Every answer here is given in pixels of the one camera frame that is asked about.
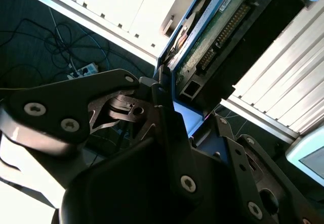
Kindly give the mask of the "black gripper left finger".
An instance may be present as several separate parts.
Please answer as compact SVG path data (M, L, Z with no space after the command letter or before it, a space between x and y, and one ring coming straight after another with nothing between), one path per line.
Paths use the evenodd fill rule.
M77 155L89 136L124 120L131 141L154 148L114 156L76 176ZM199 178L182 115L172 99L172 76L160 67L154 78L115 69L79 79L20 89L1 104L1 149L12 170L2 177L49 198L112 198L122 194L201 198Z

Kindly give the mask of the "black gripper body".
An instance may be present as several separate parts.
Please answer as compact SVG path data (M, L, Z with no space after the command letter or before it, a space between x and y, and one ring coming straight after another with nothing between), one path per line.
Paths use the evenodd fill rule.
M83 171L68 187L60 223L252 223L227 159L192 150L202 197L171 189L161 145L146 140Z

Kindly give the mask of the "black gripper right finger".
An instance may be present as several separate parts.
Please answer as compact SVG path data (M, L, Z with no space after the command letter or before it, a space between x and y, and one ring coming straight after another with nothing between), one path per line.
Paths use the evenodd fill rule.
M320 223L320 215L249 135L235 138L225 118L214 114L221 149L215 154L228 164L238 210L238 223Z

